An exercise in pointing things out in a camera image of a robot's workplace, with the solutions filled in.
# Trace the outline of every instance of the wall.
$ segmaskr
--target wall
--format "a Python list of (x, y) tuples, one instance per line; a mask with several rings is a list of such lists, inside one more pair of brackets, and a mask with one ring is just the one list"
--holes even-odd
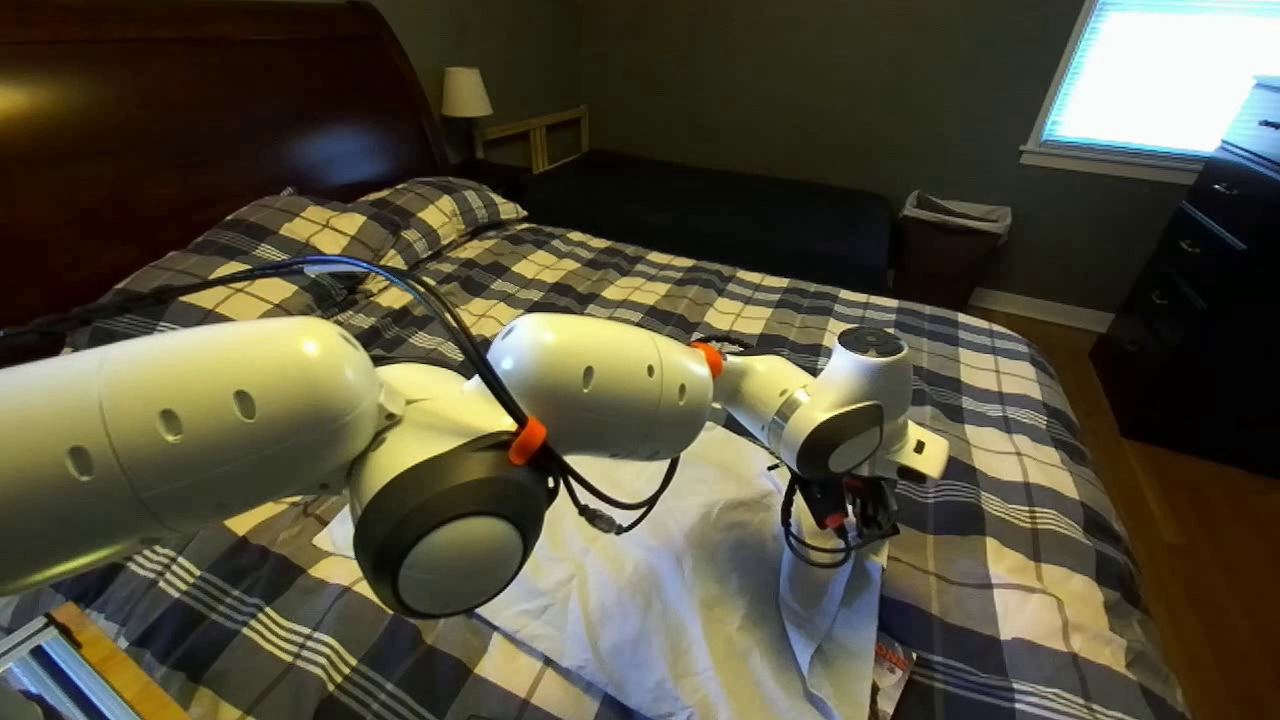
[(603, 146), (1018, 207), (983, 284), (1115, 308), (1179, 187), (1021, 167), (1079, 0), (579, 0)]
[(475, 65), (495, 121), (579, 102), (573, 0), (371, 0), (439, 106), (444, 65)]

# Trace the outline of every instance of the white cloth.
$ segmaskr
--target white cloth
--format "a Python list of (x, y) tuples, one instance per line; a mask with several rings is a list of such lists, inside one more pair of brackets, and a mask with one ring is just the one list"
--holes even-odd
[[(650, 714), (868, 714), (879, 565), (785, 550), (771, 457), (709, 424), (662, 509), (594, 531), (561, 491), (485, 620)], [(575, 458), (615, 495), (665, 465)]]

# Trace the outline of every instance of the orange ring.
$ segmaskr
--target orange ring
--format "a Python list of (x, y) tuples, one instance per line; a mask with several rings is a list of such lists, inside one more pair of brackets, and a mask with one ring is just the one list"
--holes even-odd
[(845, 510), (828, 510), (828, 517), (825, 517), (825, 526), (828, 526), (828, 531), (839, 531), (845, 525), (847, 525)]
[(723, 371), (723, 350), (716, 349), (716, 345), (694, 345), (696, 350), (704, 350), (704, 359), (709, 359), (709, 366), (713, 366), (713, 377), (721, 377)]
[(507, 458), (532, 465), (532, 457), (547, 443), (547, 424), (528, 417), (520, 432), (512, 437)]

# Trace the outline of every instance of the floor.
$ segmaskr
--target floor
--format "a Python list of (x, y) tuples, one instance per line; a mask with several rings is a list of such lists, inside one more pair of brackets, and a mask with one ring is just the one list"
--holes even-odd
[(994, 319), (1058, 365), (1129, 526), (1187, 710), (1195, 720), (1280, 714), (1280, 479), (1124, 440), (1087, 365), (1094, 332)]

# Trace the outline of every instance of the white robotic arm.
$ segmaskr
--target white robotic arm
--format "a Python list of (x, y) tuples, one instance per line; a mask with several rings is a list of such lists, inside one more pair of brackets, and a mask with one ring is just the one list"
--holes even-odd
[[(845, 332), (808, 377), (587, 319), (520, 315), (489, 359), (555, 451), (680, 457), (723, 404), (801, 477), (909, 465), (944, 440), (909, 424), (896, 334)], [(272, 495), (343, 486), (369, 585), (399, 611), (495, 597), (537, 545), (553, 479), (471, 377), (371, 366), (327, 319), (253, 319), (124, 338), (0, 371), (0, 587), (47, 585), (139, 538)]]

